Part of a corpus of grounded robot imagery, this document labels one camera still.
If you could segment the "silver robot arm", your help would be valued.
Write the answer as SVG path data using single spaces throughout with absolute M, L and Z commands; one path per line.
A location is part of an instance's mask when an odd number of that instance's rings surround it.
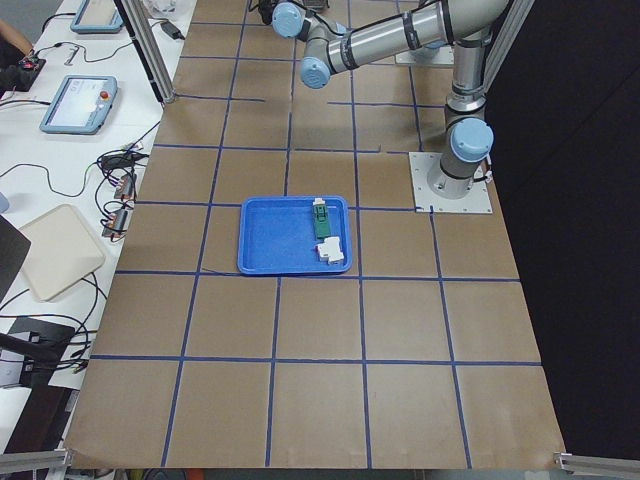
M 303 83 L 325 87 L 338 73 L 406 51 L 450 45 L 454 54 L 451 91 L 445 103 L 446 147 L 427 175 L 436 195 L 459 200 L 475 183 L 475 173 L 494 142 L 484 120 L 484 73 L 491 26 L 504 1 L 422 1 L 373 23 L 349 29 L 295 1 L 261 1 L 264 24 L 284 38 L 304 42 L 300 67 Z

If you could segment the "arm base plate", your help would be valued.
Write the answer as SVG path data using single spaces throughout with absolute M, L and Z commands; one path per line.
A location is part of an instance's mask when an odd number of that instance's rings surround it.
M 452 68 L 454 66 L 454 52 L 449 45 L 439 48 L 423 47 L 419 50 L 396 54 L 395 63 L 427 68 Z
M 467 179 L 454 179 L 441 169 L 442 154 L 410 152 L 414 210 L 420 213 L 493 213 L 485 172 L 481 165 Z

